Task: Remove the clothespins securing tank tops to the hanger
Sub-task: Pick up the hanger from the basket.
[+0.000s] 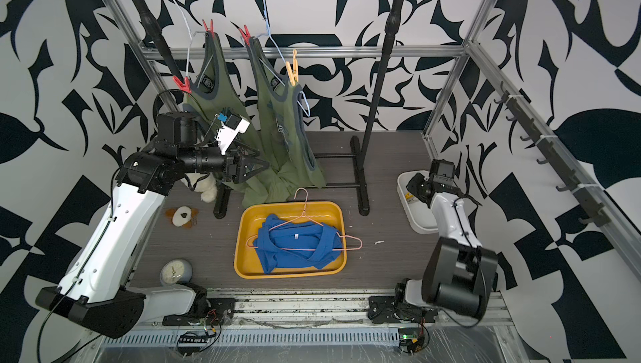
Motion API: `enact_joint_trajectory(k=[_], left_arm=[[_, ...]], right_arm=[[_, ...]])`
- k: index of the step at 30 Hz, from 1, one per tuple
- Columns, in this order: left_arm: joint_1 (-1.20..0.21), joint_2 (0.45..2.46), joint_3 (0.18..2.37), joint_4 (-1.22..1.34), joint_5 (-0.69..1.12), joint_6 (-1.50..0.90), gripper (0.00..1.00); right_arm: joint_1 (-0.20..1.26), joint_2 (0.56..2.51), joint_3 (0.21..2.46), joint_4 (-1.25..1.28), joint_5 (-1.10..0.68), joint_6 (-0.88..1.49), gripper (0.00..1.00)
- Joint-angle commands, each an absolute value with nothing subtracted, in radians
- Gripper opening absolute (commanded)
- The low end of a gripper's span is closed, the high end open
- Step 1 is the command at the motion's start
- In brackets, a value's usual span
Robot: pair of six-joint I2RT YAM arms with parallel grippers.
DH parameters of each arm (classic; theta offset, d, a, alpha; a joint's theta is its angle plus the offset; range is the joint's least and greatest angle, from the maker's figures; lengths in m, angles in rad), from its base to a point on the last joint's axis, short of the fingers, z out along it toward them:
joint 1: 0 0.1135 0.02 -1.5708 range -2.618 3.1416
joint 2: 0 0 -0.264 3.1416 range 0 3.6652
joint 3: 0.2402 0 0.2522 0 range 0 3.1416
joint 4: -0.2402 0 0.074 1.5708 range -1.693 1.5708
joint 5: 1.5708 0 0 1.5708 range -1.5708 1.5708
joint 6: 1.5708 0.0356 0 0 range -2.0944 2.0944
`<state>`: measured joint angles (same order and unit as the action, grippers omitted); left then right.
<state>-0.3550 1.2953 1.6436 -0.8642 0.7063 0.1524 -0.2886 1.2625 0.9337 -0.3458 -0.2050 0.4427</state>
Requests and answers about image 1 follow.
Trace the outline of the blue tank top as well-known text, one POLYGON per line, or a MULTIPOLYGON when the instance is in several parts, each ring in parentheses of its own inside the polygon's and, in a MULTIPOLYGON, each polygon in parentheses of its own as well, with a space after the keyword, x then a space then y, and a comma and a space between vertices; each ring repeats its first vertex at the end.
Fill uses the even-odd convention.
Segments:
POLYGON ((250 243, 265 274, 276 269, 322 270, 342 254, 341 233, 326 224, 300 224, 269 215, 250 243))

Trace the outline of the pink wire hanger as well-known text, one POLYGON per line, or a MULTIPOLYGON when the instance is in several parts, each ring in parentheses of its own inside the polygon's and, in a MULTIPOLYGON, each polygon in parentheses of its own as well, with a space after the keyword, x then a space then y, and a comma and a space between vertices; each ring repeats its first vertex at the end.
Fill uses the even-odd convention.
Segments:
POLYGON ((270 227, 266 231, 260 230, 257 236, 250 236, 245 246, 251 249, 256 249, 260 242, 270 241, 275 246, 281 247, 277 244, 278 240, 286 240, 284 251, 300 251, 300 252, 314 252, 315 249, 310 249, 310 246, 323 246, 322 241, 329 241, 328 246, 332 246, 332 251, 360 251, 363 247, 363 242, 360 238, 348 236, 340 233, 334 227, 328 226, 325 223, 320 223, 313 220, 307 214, 307 205, 309 192, 304 188, 299 188, 295 192, 297 196, 299 191, 305 192, 305 202, 302 207, 301 214, 287 222, 282 222, 277 226, 270 227), (345 239, 358 241, 359 245, 354 248, 341 248, 345 243, 345 239))

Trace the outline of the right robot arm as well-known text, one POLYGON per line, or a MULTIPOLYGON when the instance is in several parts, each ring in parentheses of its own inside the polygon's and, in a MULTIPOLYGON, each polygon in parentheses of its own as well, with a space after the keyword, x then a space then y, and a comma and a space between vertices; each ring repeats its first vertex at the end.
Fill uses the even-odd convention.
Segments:
POLYGON ((399 306, 438 308, 477 321, 484 318, 497 274, 497 253, 482 246, 465 214, 464 202, 481 203, 455 183, 455 164, 434 159, 428 175, 417 172, 406 190, 427 206, 439 238, 422 279, 405 279, 395 289, 399 306))

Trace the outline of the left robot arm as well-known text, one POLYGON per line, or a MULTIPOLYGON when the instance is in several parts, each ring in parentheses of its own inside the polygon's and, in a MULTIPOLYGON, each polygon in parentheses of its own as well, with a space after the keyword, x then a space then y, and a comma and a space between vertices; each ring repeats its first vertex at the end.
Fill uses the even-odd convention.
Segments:
POLYGON ((200 286, 127 286, 175 183, 197 173, 241 184, 269 166, 258 150, 236 139, 250 128, 248 119, 218 114, 209 144, 198 135, 196 118, 188 112, 159 115, 157 136, 116 171, 109 207, 87 246, 56 286, 41 289, 38 307, 113 339, 140 322, 207 316, 210 305, 200 286))

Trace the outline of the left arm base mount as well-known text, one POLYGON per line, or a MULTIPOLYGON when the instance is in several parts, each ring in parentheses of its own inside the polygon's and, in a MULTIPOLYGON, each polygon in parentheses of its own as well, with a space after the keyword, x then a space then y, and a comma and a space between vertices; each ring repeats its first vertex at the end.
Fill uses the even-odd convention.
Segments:
POLYGON ((195 291, 195 300, 190 309, 182 315, 165 316, 162 326, 196 326, 205 323, 213 325, 232 319, 235 314, 236 299, 231 297, 208 297, 204 287, 187 284, 188 288, 195 291))

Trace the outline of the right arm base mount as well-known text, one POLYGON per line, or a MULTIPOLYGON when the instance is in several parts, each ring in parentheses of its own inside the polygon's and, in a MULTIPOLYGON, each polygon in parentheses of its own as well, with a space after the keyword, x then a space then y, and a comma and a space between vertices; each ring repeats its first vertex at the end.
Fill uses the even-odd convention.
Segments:
POLYGON ((398 301, 395 296, 370 296, 368 298, 367 318, 373 324, 436 322, 438 310, 427 309, 398 301))

